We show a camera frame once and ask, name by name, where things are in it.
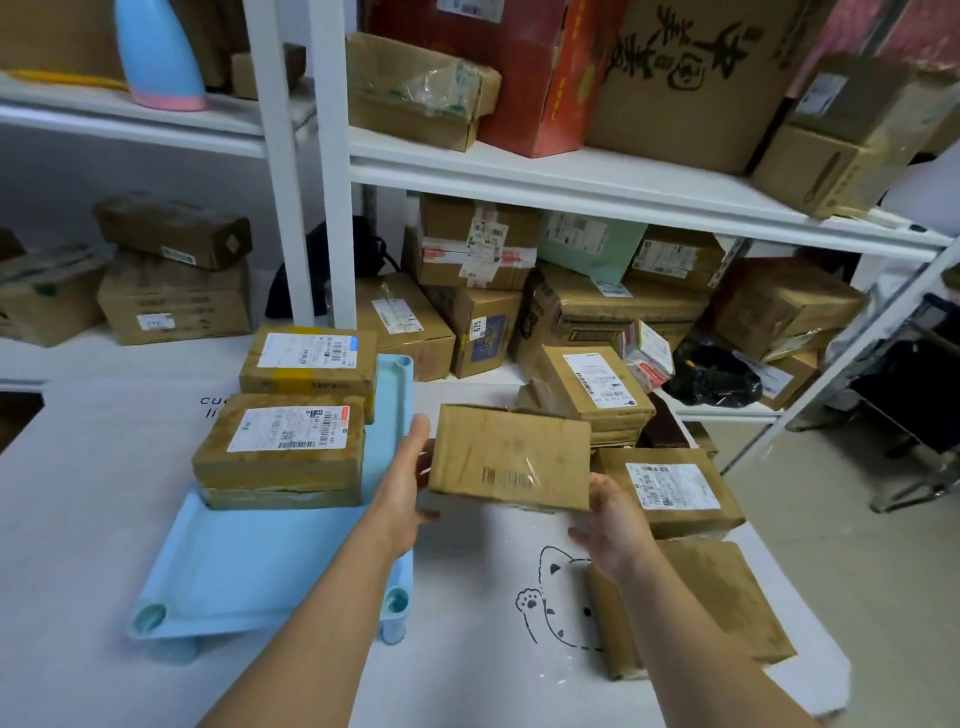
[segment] blue plastic tray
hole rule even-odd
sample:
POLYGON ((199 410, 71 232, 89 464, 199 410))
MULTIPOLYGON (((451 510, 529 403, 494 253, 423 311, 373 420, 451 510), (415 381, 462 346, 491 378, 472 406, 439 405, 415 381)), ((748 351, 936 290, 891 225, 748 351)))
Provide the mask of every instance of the blue plastic tray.
MULTIPOLYGON (((380 354, 376 422, 367 425, 363 495, 369 503, 413 417, 413 359, 380 354)), ((358 508, 211 511, 190 493, 137 599, 129 632, 157 655, 189 662, 197 638, 282 624, 363 515, 358 508)), ((380 637, 403 639, 413 598, 413 551, 394 564, 380 637)))

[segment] beige floor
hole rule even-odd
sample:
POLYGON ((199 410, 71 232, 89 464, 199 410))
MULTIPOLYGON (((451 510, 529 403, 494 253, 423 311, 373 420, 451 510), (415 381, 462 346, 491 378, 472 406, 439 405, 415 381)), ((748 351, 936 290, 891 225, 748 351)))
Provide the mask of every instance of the beige floor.
MULTIPOLYGON (((750 425, 708 425, 718 463, 750 425)), ((876 488, 917 479, 889 460, 879 423, 785 432, 729 478, 780 566, 850 658, 852 701, 840 728, 960 725, 960 493, 886 516, 876 488)))

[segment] cartoon cat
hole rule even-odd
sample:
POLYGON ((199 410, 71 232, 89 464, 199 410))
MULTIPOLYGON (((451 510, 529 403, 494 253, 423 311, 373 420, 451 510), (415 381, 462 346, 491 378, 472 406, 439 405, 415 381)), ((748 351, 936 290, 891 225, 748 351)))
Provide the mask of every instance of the cartoon cat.
POLYGON ((567 647, 603 652, 584 584, 583 569, 589 561, 555 546, 540 552, 539 586, 524 589, 514 602, 535 643, 552 637, 567 647))

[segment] blue label sticker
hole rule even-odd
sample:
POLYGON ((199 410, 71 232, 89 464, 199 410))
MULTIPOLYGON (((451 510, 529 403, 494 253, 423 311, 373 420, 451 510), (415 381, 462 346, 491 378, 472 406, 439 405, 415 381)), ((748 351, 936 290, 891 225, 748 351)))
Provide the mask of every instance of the blue label sticker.
POLYGON ((475 364, 478 361, 487 361, 493 359, 500 351, 500 345, 503 343, 503 334, 507 330, 507 314, 501 313, 499 316, 487 317, 487 331, 483 337, 473 342, 473 352, 470 354, 470 362, 475 364))

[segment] blue and pink bottle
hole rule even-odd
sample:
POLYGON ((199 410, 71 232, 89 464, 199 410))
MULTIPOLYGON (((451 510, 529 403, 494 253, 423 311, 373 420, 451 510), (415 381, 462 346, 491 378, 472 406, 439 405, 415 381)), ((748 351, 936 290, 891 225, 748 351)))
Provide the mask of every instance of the blue and pink bottle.
POLYGON ((117 45, 127 85, 140 106, 206 109, 204 79, 167 0, 115 0, 117 45))

